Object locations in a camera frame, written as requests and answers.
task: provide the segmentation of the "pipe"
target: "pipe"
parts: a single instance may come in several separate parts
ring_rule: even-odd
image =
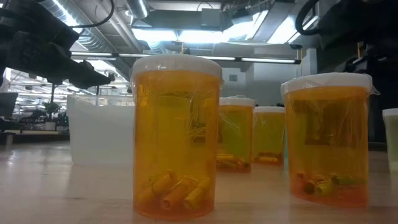
[[[142,58],[148,57],[154,54],[138,54],[138,53],[95,53],[95,52],[72,52],[72,57],[98,57],[98,58]],[[248,58],[248,57],[219,57],[219,56],[197,56],[214,61],[225,61],[225,62],[257,62],[257,63],[284,63],[297,65],[301,63],[298,59],[287,59],[287,58]]]
[[[103,11],[105,14],[109,14],[109,12],[108,12],[108,10],[106,10],[102,0],[96,0],[96,3],[98,5],[98,9]],[[133,50],[133,51],[138,51],[139,52],[139,49],[136,47],[137,45],[134,44],[134,42],[131,40],[131,38],[129,38],[127,36],[127,34],[120,28],[120,26],[118,26],[118,24],[113,19],[113,17],[109,21],[112,24],[112,26],[116,29],[116,31],[119,33],[119,35],[123,38],[123,40],[127,43],[127,45],[130,47],[130,49]]]
[[[143,19],[149,14],[149,6],[146,0],[126,0],[130,14],[136,19]]]
[[[167,49],[161,41],[147,41],[153,54],[167,54]]]
[[[109,4],[108,1],[103,1],[101,3],[102,6],[106,6],[108,8],[111,7],[111,5]],[[115,11],[113,13],[113,17],[117,20],[117,22],[119,23],[119,25],[122,27],[122,29],[125,31],[125,33],[127,34],[127,36],[129,37],[130,41],[136,46],[137,51],[141,52],[142,49],[140,49],[140,44],[138,42],[138,40],[136,39],[136,37],[134,36],[134,34],[132,33],[132,30],[130,27],[128,27],[125,23],[124,20],[122,19],[122,17],[119,15],[119,12]]]

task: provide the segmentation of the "fluorescent light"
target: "fluorescent light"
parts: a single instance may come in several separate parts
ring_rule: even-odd
[[[182,31],[179,41],[186,43],[220,43],[227,42],[228,38],[221,31],[185,30]]]
[[[308,23],[306,23],[303,26],[303,29],[306,30],[308,29],[316,20],[318,19],[318,16],[314,16]],[[300,33],[296,32],[296,34],[294,34],[294,36],[292,38],[290,38],[287,42],[288,43],[292,43],[293,41],[295,41],[298,37],[300,37]]]
[[[242,62],[266,62],[266,63],[295,63],[290,59],[274,59],[274,58],[242,58]]]
[[[41,96],[43,98],[51,98],[51,94],[47,93],[18,93],[20,96]],[[67,96],[69,94],[54,94],[56,97]]]
[[[76,88],[76,87],[74,87],[74,86],[68,86],[68,87],[67,87],[67,90],[71,90],[71,91],[77,91],[77,92],[79,92],[79,91],[80,91],[80,89],[79,89],[79,88]]]
[[[102,57],[87,57],[87,60],[116,60],[115,57],[102,58]]]
[[[260,13],[260,15],[257,16],[256,19],[254,18],[254,16],[255,16],[256,14],[253,15],[253,20],[254,20],[255,22],[254,22],[254,24],[253,24],[252,29],[251,29],[251,30],[248,32],[248,34],[246,35],[246,40],[251,39],[251,38],[254,37],[254,35],[255,35],[255,34],[257,33],[257,31],[259,30],[259,28],[260,28],[262,22],[264,22],[264,19],[266,19],[266,16],[267,16],[268,12],[269,12],[268,10],[262,11],[262,12]]]
[[[119,54],[120,57],[137,57],[137,58],[141,58],[141,57],[147,57],[147,56],[151,56],[151,54]]]
[[[268,40],[268,44],[284,44],[294,34],[296,29],[294,27],[294,19],[292,16],[288,16],[281,25],[275,30],[274,34]]]
[[[308,29],[316,20],[318,16],[314,16],[310,21],[303,26],[303,29]],[[268,44],[284,44],[286,42],[292,42],[298,36],[296,36],[297,30],[295,28],[294,18],[288,16],[283,23],[275,30],[272,37],[268,40]]]
[[[108,63],[104,62],[103,60],[86,60],[89,62],[95,70],[97,71],[114,71],[116,72],[116,69],[109,65]]]
[[[241,22],[239,24],[235,24],[231,26],[230,28],[224,30],[223,35],[227,39],[231,38],[237,38],[246,35],[246,31],[250,30],[251,27],[253,26],[254,22]]]
[[[72,52],[73,56],[112,57],[112,53]]]
[[[234,57],[198,56],[209,60],[235,60]]]
[[[173,30],[132,29],[132,32],[138,40],[149,42],[177,40]]]
[[[95,95],[94,93],[88,91],[88,90],[80,90],[82,93],[87,93],[89,95]]]

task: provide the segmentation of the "ceiling duct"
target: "ceiling duct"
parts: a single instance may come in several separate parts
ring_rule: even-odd
[[[143,19],[149,15],[149,6],[146,0],[126,0],[130,14],[136,19]]]
[[[166,54],[167,50],[161,41],[148,41],[148,46],[153,54]]]
[[[48,0],[41,2],[41,5],[67,25],[74,26],[92,23],[71,0]],[[77,42],[90,52],[116,52],[116,49],[95,27],[81,30],[80,38]],[[116,60],[107,61],[107,63],[114,66],[126,80],[130,79],[130,66],[123,59],[117,58]]]

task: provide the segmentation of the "wooden table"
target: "wooden table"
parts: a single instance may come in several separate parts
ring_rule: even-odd
[[[370,152],[369,166],[368,208],[295,198],[286,171],[254,166],[251,174],[219,174],[215,211],[176,223],[398,223],[398,175],[389,174],[384,152]],[[0,152],[1,224],[163,223],[132,211],[131,189],[128,167],[73,166],[68,142]]]

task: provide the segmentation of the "ceiling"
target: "ceiling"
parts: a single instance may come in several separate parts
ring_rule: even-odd
[[[64,4],[72,4],[73,10],[68,11],[72,16],[80,15],[84,18],[85,23],[95,23],[102,21],[109,13],[111,7],[109,0],[46,0],[53,2],[63,2]],[[146,41],[137,40],[131,30],[131,18],[127,13],[126,0],[114,0],[116,9],[113,18],[105,24],[92,28],[90,30],[94,35],[99,35],[104,44],[109,45],[108,49],[112,52],[143,52],[149,53],[149,48]],[[226,56],[226,57],[269,57],[269,58],[285,58],[293,59],[297,57],[297,51],[290,48],[288,44],[268,44],[267,41],[271,39],[274,33],[284,24],[291,26],[292,21],[307,2],[307,0],[265,0],[265,1],[250,1],[250,0],[211,0],[204,2],[201,0],[189,1],[175,1],[175,0],[148,0],[151,12],[156,11],[201,11],[202,9],[209,9],[210,6],[214,9],[220,9],[221,6],[226,8],[233,8],[235,6],[252,6],[258,3],[269,2],[269,11],[264,21],[260,21],[260,27],[255,32],[253,39],[239,40],[232,42],[220,43],[182,43],[175,41],[163,41],[162,44],[168,51],[178,52],[190,50],[192,55],[211,55],[211,56]],[[317,39],[298,36],[293,44],[302,44],[304,47],[316,47]],[[71,51],[88,51],[85,46],[76,43],[71,48]],[[136,59],[124,58],[122,63],[125,68],[131,68]],[[108,75],[109,72],[116,74],[115,82],[110,85],[101,87],[102,95],[127,95],[128,88],[128,70],[121,69],[115,66],[112,61],[90,61],[95,69]],[[245,72],[251,63],[245,62],[218,62],[224,68],[240,68]],[[49,100],[49,93],[51,93],[52,86],[46,80],[37,77],[36,79],[29,78],[27,73],[18,72],[15,70],[9,71],[8,74],[11,79],[9,91],[16,91],[20,94],[20,105],[40,105],[42,102]],[[96,93],[95,88],[89,90],[71,90],[71,85],[65,80],[63,85],[55,89],[55,100],[61,106],[66,106],[66,96],[71,94],[89,94]]]
[[[75,4],[81,9],[81,11],[89,18],[92,22],[98,22],[102,20],[102,18],[107,16],[107,12],[99,10],[96,1],[89,0],[72,0]],[[296,0],[295,4],[283,4],[283,6],[289,6],[287,12],[281,15],[279,18],[279,22],[275,21],[275,26],[278,27],[280,23],[282,23],[286,18],[291,17],[295,18],[298,11],[301,9],[303,4],[307,0]],[[108,6],[107,10],[109,11],[110,7],[107,3],[108,0],[104,0],[103,3],[105,6]],[[241,4],[247,4],[249,1],[238,1]],[[130,17],[126,14],[127,7],[125,0],[115,0],[116,3],[116,12],[124,22],[124,26],[130,26]],[[149,6],[153,8],[153,10],[187,10],[187,11],[196,11],[196,8],[200,11],[204,8],[210,8],[209,5],[205,4],[201,1],[173,1],[173,0],[156,0],[156,1],[148,1]],[[221,0],[212,0],[209,2],[214,8],[220,8]],[[266,27],[261,27],[257,33],[263,32],[266,30]],[[112,23],[107,22],[106,24],[99,26],[98,30],[104,35],[104,37],[109,41],[109,43],[114,46],[114,48],[118,52],[134,52],[134,49],[128,46],[126,41],[121,37]],[[297,41],[308,42],[308,39],[303,39],[299,37]],[[241,43],[218,43],[218,44],[190,44],[190,43],[181,43],[181,42],[164,42],[164,46],[166,49],[181,52],[181,50],[190,49],[190,54],[192,55],[213,55],[213,56],[233,56],[233,57],[275,57],[275,58],[295,58],[297,55],[296,50],[292,50],[288,45],[267,45],[266,42],[262,42],[261,40],[255,41],[245,41]],[[150,48],[143,40],[138,40],[139,48],[144,52],[150,52]],[[80,51],[83,50],[79,47],[73,47],[72,51]],[[134,63],[134,60],[129,61],[129,65],[131,66]],[[247,68],[248,66],[244,63],[220,63],[221,66],[233,66],[239,67],[242,70]]]

